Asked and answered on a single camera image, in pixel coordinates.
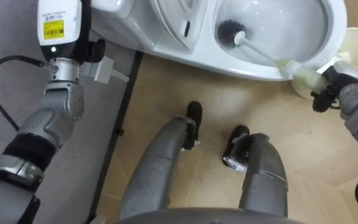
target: black shoe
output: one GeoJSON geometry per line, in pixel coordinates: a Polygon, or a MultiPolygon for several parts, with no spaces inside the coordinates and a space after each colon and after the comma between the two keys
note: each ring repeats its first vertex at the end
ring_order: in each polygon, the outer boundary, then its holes
{"type": "Polygon", "coordinates": [[[201,103],[193,101],[187,106],[186,117],[191,118],[196,122],[196,140],[198,140],[198,131],[200,130],[201,122],[203,120],[203,107],[201,103]]]}
{"type": "Polygon", "coordinates": [[[233,132],[230,135],[229,141],[227,142],[226,149],[224,150],[224,153],[222,156],[222,162],[225,166],[229,167],[229,164],[223,158],[227,157],[232,152],[234,145],[239,140],[239,139],[236,140],[236,138],[244,139],[247,136],[249,136],[249,134],[250,134],[249,128],[244,125],[237,126],[233,130],[233,132]]]}
{"type": "Polygon", "coordinates": [[[196,123],[195,127],[192,124],[187,124],[186,140],[183,144],[183,148],[190,150],[194,148],[196,141],[198,141],[198,132],[203,120],[203,107],[201,103],[196,101],[191,102],[187,106],[186,117],[192,119],[196,123]]]}

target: white plastic cover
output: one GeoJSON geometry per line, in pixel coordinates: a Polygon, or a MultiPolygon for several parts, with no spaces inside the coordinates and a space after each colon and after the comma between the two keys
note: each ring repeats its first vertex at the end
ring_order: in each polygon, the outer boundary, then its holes
{"type": "Polygon", "coordinates": [[[92,0],[91,6],[123,19],[129,15],[134,3],[135,0],[92,0]]]}
{"type": "Polygon", "coordinates": [[[200,36],[208,0],[150,0],[167,32],[193,49],[200,36]]]}

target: floor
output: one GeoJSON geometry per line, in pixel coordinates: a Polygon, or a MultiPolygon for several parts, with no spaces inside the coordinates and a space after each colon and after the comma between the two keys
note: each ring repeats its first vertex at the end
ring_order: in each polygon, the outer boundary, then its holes
{"type": "MultiPolygon", "coordinates": [[[[349,26],[358,26],[358,0],[346,1],[349,26]]],[[[244,174],[227,169],[221,154],[232,129],[246,124],[271,137],[287,169],[289,217],[304,223],[358,223],[354,187],[358,144],[337,111],[318,114],[287,82],[257,82],[145,55],[106,177],[98,213],[113,223],[142,152],[190,101],[204,108],[201,144],[183,152],[170,207],[237,207],[244,174]]]]}

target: toilet bowl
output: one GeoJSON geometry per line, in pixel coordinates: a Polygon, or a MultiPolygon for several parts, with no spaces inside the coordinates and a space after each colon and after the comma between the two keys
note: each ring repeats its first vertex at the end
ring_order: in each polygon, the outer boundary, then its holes
{"type": "MultiPolygon", "coordinates": [[[[185,0],[158,0],[150,2],[169,1],[183,2],[185,0]]],[[[135,1],[134,9],[139,2],[135,1]]],[[[161,21],[161,26],[169,32],[152,32],[155,37],[148,38],[145,32],[137,36],[139,42],[150,42],[147,47],[137,50],[169,58],[181,63],[187,63],[215,72],[249,78],[254,80],[287,80],[277,68],[260,58],[255,52],[246,47],[225,49],[216,38],[217,25],[225,19],[234,19],[247,27],[248,38],[262,47],[266,52],[271,52],[274,57],[295,59],[304,62],[311,68],[322,67],[328,62],[340,47],[347,26],[346,7],[343,0],[192,0],[204,5],[205,9],[199,10],[203,16],[198,15],[203,21],[199,21],[199,34],[192,35],[190,44],[185,44],[183,27],[170,26],[171,21],[180,21],[172,16],[169,10],[175,7],[150,7],[154,11],[165,10],[165,15],[170,18],[156,16],[147,12],[138,18],[137,12],[132,10],[122,21],[124,24],[133,24],[134,29],[148,31],[148,27],[154,28],[155,21],[161,21]]]]}

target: metal joint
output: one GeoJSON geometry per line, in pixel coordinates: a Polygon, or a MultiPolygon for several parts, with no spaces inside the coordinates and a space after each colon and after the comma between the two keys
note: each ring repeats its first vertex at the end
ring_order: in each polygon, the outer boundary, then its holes
{"type": "Polygon", "coordinates": [[[18,176],[29,185],[44,179],[44,173],[36,165],[9,155],[0,155],[0,172],[18,176]]]}
{"type": "Polygon", "coordinates": [[[50,73],[50,81],[80,81],[80,64],[69,58],[53,58],[50,61],[52,67],[57,67],[56,72],[50,73]]]}

